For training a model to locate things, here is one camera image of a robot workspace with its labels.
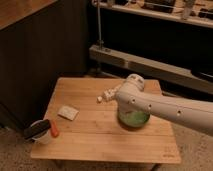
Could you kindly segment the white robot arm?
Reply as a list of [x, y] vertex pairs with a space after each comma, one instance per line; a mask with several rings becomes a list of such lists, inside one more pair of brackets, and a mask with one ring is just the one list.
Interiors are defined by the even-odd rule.
[[213, 102], [168, 97], [144, 91], [146, 81], [130, 74], [115, 94], [124, 113], [143, 111], [170, 122], [213, 136]]

